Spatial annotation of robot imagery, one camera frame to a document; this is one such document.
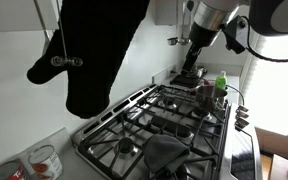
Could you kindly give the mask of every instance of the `gas stove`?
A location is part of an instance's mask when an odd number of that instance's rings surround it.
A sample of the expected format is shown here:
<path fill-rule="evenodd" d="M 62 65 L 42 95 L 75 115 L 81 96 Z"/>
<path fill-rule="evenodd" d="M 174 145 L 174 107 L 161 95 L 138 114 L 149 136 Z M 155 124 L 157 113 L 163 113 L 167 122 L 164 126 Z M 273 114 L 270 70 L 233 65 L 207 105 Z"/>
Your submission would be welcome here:
<path fill-rule="evenodd" d="M 225 111 L 205 112 L 198 108 L 193 91 L 151 85 L 92 120 L 73 142 L 77 154 L 106 179 L 258 179 L 254 139 L 246 135 L 241 140 L 238 134 L 243 130 L 230 120 L 235 118 L 232 108 L 235 105 L 226 100 Z M 153 174 L 144 162 L 143 145 L 156 134 L 174 137 L 189 148 L 173 174 Z M 250 148 L 241 149 L 241 144 Z M 240 167 L 241 159 L 245 167 Z"/>

